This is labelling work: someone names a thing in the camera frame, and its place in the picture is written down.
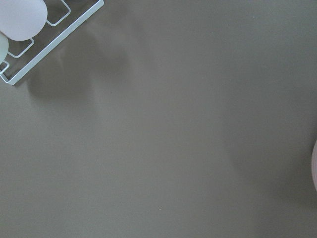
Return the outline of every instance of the white ball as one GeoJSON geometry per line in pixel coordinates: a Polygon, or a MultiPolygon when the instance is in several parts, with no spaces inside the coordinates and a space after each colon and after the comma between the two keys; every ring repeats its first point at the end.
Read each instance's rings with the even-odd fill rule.
{"type": "Polygon", "coordinates": [[[8,38],[0,32],[0,63],[2,63],[8,54],[9,41],[8,38]]]}
{"type": "Polygon", "coordinates": [[[15,41],[28,40],[44,27],[47,16],[43,0],[2,0],[0,31],[15,41]]]}

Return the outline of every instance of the gray surface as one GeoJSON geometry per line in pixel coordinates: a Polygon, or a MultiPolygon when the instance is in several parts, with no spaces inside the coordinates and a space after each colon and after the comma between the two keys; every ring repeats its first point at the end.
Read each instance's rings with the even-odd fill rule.
{"type": "Polygon", "coordinates": [[[2,238],[312,238],[317,2],[109,0],[0,87],[2,238]]]}

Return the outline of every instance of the white egg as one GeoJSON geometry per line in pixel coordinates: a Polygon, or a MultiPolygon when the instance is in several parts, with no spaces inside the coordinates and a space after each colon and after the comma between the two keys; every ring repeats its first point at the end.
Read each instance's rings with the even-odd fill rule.
{"type": "Polygon", "coordinates": [[[44,27],[47,16],[43,0],[1,0],[0,31],[15,41],[28,40],[44,27]]]}
{"type": "Polygon", "coordinates": [[[2,63],[8,54],[9,41],[8,38],[0,32],[0,63],[2,63]]]}

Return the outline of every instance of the dish rack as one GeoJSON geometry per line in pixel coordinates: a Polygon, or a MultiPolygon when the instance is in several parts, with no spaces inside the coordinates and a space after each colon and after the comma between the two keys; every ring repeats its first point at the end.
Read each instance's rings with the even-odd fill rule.
{"type": "Polygon", "coordinates": [[[24,42],[9,42],[9,52],[0,64],[0,77],[5,83],[16,84],[70,33],[104,5],[104,0],[77,0],[69,1],[69,3],[59,0],[58,2],[61,4],[56,9],[62,13],[59,19],[54,19],[54,23],[49,20],[48,6],[48,19],[38,35],[24,42]]]}

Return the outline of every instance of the gray tabletop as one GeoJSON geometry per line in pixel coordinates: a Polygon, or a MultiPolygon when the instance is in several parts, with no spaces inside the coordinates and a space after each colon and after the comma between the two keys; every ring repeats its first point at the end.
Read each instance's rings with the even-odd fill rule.
{"type": "Polygon", "coordinates": [[[316,1],[106,1],[0,85],[0,237],[316,237],[316,64],[316,1]]]}

